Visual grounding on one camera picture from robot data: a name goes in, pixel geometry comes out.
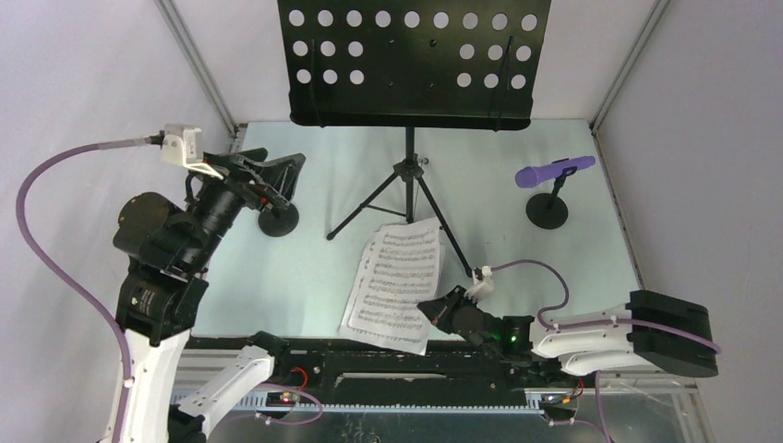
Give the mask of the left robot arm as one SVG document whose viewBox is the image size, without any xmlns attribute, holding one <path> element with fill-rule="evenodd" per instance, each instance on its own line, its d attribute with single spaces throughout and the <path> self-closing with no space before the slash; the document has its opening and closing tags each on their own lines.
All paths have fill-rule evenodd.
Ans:
<svg viewBox="0 0 783 443">
<path fill-rule="evenodd" d="M 191 396 L 171 403 L 177 367 L 207 292 L 211 259 L 242 210 L 270 237 L 294 230 L 293 196 L 306 157 L 271 159 L 264 148 L 206 154 L 211 173 L 191 171 L 185 206 L 145 192 L 121 209 L 114 247 L 128 256 L 115 320 L 129 349 L 122 442 L 203 442 L 255 387 L 293 379 L 289 343 L 260 331 L 236 359 Z"/>
</svg>

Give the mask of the sheet music page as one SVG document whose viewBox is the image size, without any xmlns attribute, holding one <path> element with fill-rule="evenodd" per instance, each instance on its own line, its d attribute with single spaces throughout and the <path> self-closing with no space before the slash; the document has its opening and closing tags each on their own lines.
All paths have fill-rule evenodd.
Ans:
<svg viewBox="0 0 783 443">
<path fill-rule="evenodd" d="M 348 325 L 406 339 L 428 338 L 430 323 L 416 305 L 436 298 L 445 257 L 440 222 L 429 218 L 385 224 L 370 240 Z"/>
<path fill-rule="evenodd" d="M 343 312 L 343 316 L 338 328 L 338 337 L 357 341 L 364 344 L 379 347 L 381 349 L 392 350 L 393 352 L 411 353 L 413 355 L 423 356 L 428 349 L 428 339 L 406 339 L 392 336 L 388 333 L 380 333 L 365 329 L 354 328 L 348 325 L 350 315 L 353 313 L 353 306 L 357 298 L 359 283 L 364 276 L 364 263 L 369 258 L 369 246 L 372 243 L 368 240 L 365 244 L 362 256 L 359 260 L 355 280 L 348 296 L 348 301 Z"/>
</svg>

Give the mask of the black music stand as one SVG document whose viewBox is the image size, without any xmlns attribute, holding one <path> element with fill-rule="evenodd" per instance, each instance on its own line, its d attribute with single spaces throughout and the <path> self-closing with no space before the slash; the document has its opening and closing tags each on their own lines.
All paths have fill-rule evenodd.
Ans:
<svg viewBox="0 0 783 443">
<path fill-rule="evenodd" d="M 419 128 L 524 130 L 548 1 L 281 1 L 291 120 L 405 131 L 404 218 L 427 183 Z"/>
</svg>

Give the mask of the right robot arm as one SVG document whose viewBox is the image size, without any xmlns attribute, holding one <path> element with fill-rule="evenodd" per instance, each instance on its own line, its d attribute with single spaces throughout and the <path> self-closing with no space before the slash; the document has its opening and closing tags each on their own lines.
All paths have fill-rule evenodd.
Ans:
<svg viewBox="0 0 783 443">
<path fill-rule="evenodd" d="M 509 364 L 536 362 L 538 376 L 550 386 L 637 366 L 681 377 L 718 374 L 719 348 L 707 308 L 662 293 L 632 291 L 625 303 L 580 316 L 554 318 L 542 309 L 535 316 L 495 317 L 457 286 L 417 308 L 436 329 L 487 356 Z"/>
</svg>

